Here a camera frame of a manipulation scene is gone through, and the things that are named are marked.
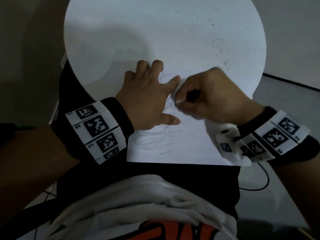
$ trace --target black pants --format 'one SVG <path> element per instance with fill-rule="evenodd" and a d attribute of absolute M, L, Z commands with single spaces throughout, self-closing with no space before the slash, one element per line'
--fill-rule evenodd
<path fill-rule="evenodd" d="M 59 83 L 58 116 L 95 101 L 86 93 L 66 63 Z M 178 185 L 238 218 L 235 205 L 239 201 L 238 166 L 164 164 L 127 162 L 124 149 L 101 165 L 82 161 L 58 179 L 57 198 L 18 213 L 0 228 L 0 238 L 16 239 L 36 227 L 55 219 L 73 202 L 112 183 L 137 175 L 155 174 Z"/>

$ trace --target person's left hand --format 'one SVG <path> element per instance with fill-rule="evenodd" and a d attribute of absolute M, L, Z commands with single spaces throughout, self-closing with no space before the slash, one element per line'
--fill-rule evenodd
<path fill-rule="evenodd" d="M 161 124 L 180 124 L 177 117 L 162 112 L 167 97 L 176 89 L 181 77 L 175 76 L 168 83 L 161 84 L 158 78 L 162 71 L 161 60 L 155 60 L 151 68 L 147 61 L 140 60 L 135 73 L 125 73 L 123 86 L 115 98 L 126 111 L 134 131 L 149 130 Z"/>

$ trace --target drawing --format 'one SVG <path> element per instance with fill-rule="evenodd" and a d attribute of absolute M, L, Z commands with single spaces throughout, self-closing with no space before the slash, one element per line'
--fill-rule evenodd
<path fill-rule="evenodd" d="M 168 76 L 174 77 L 176 75 L 176 73 L 163 75 L 163 72 L 161 72 L 159 75 L 159 82 L 165 83 L 164 81 Z M 174 97 L 173 95 L 169 95 L 166 100 L 163 113 L 175 116 L 177 111 L 178 109 L 175 106 Z M 179 137 L 181 130 L 177 129 L 176 125 L 158 125 L 157 131 L 158 132 L 150 132 L 146 130 L 137 131 L 136 134 L 138 135 L 138 138 L 135 143 L 138 148 L 147 151 L 158 150 L 161 155 L 173 152 L 175 150 L 173 138 Z"/>

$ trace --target white t-shirt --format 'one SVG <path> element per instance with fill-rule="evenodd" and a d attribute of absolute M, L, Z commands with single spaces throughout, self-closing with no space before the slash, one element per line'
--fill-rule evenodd
<path fill-rule="evenodd" d="M 158 175 L 140 175 L 67 207 L 47 239 L 216 240 L 236 234 L 231 215 Z"/>

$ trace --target round table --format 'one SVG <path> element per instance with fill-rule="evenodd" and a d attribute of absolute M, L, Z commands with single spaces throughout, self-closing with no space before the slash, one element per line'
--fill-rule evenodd
<path fill-rule="evenodd" d="M 71 0 L 64 39 L 74 74 L 96 101 L 115 96 L 138 60 L 194 73 L 219 66 L 251 97 L 266 59 L 251 0 Z"/>

